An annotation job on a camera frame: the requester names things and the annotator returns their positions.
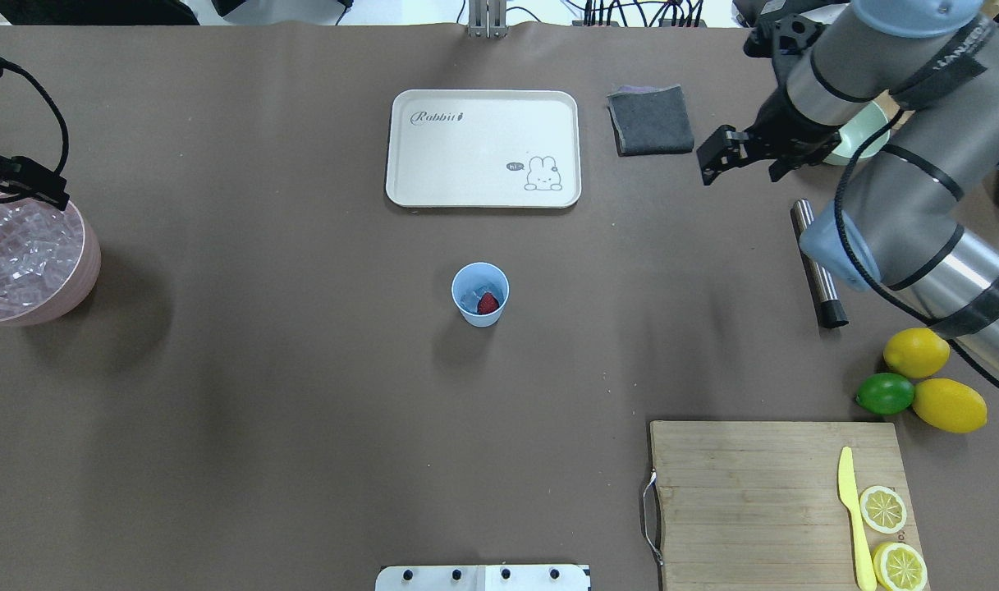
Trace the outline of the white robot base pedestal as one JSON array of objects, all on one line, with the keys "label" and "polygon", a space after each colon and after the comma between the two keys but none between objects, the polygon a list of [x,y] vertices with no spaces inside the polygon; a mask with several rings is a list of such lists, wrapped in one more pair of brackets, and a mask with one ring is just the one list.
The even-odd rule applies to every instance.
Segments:
[{"label": "white robot base pedestal", "polygon": [[592,590],[592,575],[575,564],[391,566],[375,590]]}]

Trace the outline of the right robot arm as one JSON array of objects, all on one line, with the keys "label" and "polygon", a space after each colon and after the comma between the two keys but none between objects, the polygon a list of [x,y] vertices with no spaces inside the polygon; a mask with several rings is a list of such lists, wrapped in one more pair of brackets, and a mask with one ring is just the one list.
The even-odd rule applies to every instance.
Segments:
[{"label": "right robot arm", "polygon": [[822,160],[879,94],[905,124],[800,235],[833,276],[926,323],[984,377],[999,375],[999,250],[951,217],[999,171],[999,29],[979,1],[852,1],[798,48],[772,39],[777,88],[746,131],[723,125],[699,146],[705,184],[767,160],[777,181]]}]

